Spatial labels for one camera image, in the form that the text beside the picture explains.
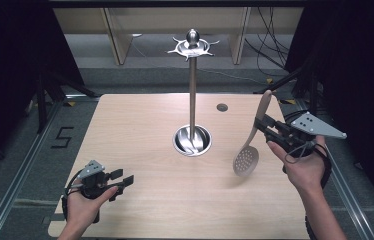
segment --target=human arm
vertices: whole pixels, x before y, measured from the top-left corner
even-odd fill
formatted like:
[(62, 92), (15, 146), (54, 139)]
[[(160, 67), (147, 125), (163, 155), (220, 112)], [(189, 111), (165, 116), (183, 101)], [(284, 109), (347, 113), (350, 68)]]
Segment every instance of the human arm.
[(111, 187), (96, 199), (85, 198), (80, 192), (68, 196), (68, 217), (59, 240), (79, 239), (93, 223), (100, 206), (111, 198), (118, 188)]
[[(316, 141), (319, 145), (325, 146), (324, 137), (317, 136)], [(284, 163), (288, 178), (296, 187), (302, 199), (306, 215), (316, 237), (319, 240), (346, 239), (343, 230), (324, 197), (320, 185), (324, 174), (324, 162), (322, 158), (318, 154), (312, 153), (297, 161), (292, 159), (293, 157), (290, 155), (286, 157), (286, 151), (278, 144), (269, 141), (268, 146)]]

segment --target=wooden table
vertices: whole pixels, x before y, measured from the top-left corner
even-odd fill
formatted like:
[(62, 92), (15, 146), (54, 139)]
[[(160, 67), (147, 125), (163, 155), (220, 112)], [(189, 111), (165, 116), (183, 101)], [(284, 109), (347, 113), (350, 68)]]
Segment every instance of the wooden table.
[[(173, 135), (189, 121), (188, 94), (126, 94), (101, 97), (69, 179), (92, 159), (105, 172), (135, 176), (115, 202), (101, 208), (100, 222), (85, 237), (167, 239), (306, 239), (305, 211), (282, 163), (258, 132), (260, 154), (246, 178), (232, 163), (253, 125), (261, 95), (197, 94), (196, 124), (209, 130), (212, 146), (187, 157)], [(217, 105), (228, 110), (221, 112)], [(267, 111), (282, 120), (273, 98)], [(61, 203), (56, 214), (62, 213)], [(58, 236), (64, 221), (52, 221)]]

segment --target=wrist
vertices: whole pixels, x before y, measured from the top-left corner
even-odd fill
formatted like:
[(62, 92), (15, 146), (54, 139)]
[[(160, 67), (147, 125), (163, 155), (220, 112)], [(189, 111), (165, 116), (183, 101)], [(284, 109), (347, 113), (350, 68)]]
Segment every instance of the wrist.
[(297, 188), (297, 191), (302, 200), (315, 200), (324, 198), (324, 192), (320, 185), (307, 188)]
[(67, 222), (58, 239), (59, 240), (79, 239), (84, 234), (86, 229), (87, 228), (80, 227), (79, 224), (71, 224), (71, 222)]

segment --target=metal pole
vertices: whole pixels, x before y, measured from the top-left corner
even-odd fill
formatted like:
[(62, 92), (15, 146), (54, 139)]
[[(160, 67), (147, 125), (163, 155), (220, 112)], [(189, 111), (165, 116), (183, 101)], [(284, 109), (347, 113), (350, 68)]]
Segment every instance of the metal pole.
[(197, 57), (189, 60), (190, 65), (190, 141), (194, 139), (195, 114), (196, 114), (196, 67)]

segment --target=person's left hand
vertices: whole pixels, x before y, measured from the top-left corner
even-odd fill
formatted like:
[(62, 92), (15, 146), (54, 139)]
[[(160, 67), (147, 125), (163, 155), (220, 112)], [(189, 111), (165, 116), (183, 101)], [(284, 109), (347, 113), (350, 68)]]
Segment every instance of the person's left hand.
[(100, 207), (118, 191), (111, 187), (96, 199), (85, 198), (80, 192), (72, 192), (68, 196), (68, 216), (66, 226), (59, 239), (78, 239), (93, 223)]

